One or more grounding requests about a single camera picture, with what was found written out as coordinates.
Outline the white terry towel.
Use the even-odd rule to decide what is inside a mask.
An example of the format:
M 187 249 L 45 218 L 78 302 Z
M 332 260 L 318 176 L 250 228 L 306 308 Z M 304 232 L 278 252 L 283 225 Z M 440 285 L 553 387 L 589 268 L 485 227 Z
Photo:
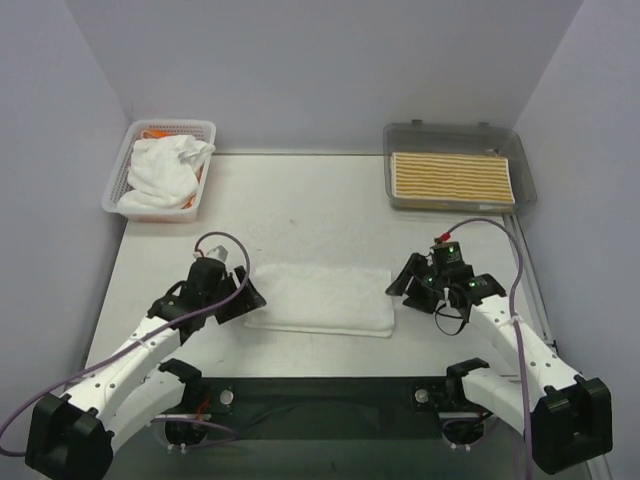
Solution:
M 253 329 L 388 338 L 395 328 L 385 294 L 391 272 L 359 267 L 270 264 L 251 280 L 267 305 L 244 316 Z

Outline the white towels pile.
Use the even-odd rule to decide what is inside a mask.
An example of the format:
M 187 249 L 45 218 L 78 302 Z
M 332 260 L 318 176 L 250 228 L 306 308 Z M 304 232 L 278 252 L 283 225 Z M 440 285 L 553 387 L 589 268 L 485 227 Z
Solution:
M 133 144 L 127 183 L 131 189 L 117 202 L 135 210 L 187 209 L 195 202 L 206 160 L 215 151 L 211 143 L 193 135 L 172 135 Z

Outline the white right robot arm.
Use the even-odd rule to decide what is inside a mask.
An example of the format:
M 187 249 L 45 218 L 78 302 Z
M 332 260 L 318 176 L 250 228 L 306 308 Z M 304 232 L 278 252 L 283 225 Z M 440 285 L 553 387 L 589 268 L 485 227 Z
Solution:
M 449 400 L 482 407 L 520 433 L 542 471 L 556 474 L 612 450 L 608 387 L 584 378 L 546 345 L 516 312 L 509 291 L 492 275 L 475 274 L 458 243 L 412 253 L 386 293 L 426 314 L 450 307 L 491 342 L 519 384 L 473 358 L 448 367 Z

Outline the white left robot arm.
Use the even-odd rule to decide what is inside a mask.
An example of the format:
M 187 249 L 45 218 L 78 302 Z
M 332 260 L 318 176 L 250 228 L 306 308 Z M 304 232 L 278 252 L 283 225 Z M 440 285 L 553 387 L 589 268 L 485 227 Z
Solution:
M 101 479 L 137 431 L 184 399 L 195 401 L 202 374 L 172 355 L 209 317 L 225 323 L 265 306 L 249 271 L 196 259 L 111 357 L 61 395 L 46 393 L 36 402 L 26 465 L 50 479 Z

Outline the yellow striped folded towel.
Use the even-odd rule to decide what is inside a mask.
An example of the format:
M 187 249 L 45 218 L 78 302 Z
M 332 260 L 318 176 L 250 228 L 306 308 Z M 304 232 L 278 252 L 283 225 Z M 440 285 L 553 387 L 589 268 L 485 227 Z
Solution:
M 495 155 L 395 152 L 391 192 L 400 200 L 515 204 L 509 161 Z

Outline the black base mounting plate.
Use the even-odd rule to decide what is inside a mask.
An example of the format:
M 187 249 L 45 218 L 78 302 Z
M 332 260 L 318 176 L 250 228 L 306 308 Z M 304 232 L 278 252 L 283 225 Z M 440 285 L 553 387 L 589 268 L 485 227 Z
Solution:
M 495 421 L 444 377 L 202 378 L 167 414 L 165 438 L 194 448 L 233 440 L 475 443 Z

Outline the white plastic mesh basket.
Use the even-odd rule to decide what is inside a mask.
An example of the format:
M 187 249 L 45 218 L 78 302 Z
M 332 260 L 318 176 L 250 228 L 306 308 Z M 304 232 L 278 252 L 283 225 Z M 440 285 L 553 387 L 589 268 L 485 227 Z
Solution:
M 130 221 L 191 223 L 215 147 L 210 121 L 152 119 L 132 123 L 102 197 L 104 211 Z

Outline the orange cloth in basket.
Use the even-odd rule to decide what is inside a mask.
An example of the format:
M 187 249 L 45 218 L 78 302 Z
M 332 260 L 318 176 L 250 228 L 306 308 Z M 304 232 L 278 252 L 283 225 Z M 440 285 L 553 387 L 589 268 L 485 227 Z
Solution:
M 141 139 L 153 139 L 153 140 L 158 140 L 158 139 L 171 137 L 171 136 L 172 136 L 172 133 L 162 131 L 162 130 L 157 130 L 157 129 L 145 129 L 140 134 Z

